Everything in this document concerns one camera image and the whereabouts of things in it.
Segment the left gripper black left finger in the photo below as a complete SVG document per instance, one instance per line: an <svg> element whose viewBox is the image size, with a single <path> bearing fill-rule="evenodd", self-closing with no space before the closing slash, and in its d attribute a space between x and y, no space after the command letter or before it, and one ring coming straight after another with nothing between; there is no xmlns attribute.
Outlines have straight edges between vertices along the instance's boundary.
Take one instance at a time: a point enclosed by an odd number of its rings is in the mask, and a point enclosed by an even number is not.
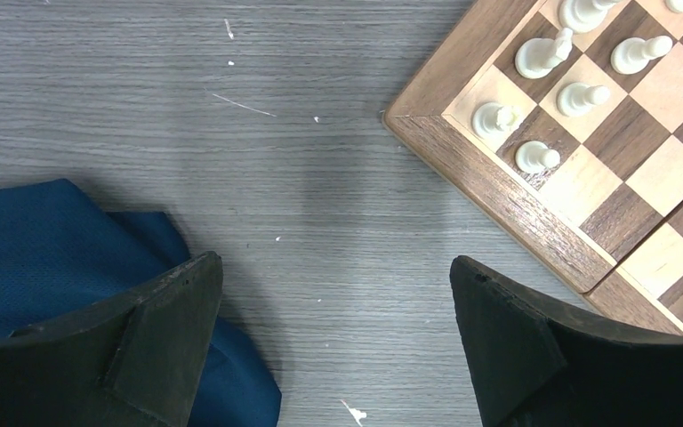
<svg viewBox="0 0 683 427"><path fill-rule="evenodd" d="M205 252L0 338L0 426L184 426L222 296Z"/></svg>

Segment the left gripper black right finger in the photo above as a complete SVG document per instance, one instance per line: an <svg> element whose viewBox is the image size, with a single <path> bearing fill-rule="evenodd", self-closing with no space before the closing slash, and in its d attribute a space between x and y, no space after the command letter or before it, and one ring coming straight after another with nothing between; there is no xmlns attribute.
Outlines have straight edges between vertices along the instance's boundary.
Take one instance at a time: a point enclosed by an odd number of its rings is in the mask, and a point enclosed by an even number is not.
<svg viewBox="0 0 683 427"><path fill-rule="evenodd" d="M683 426L683 335L580 309L465 255L449 278L485 426Z"/></svg>

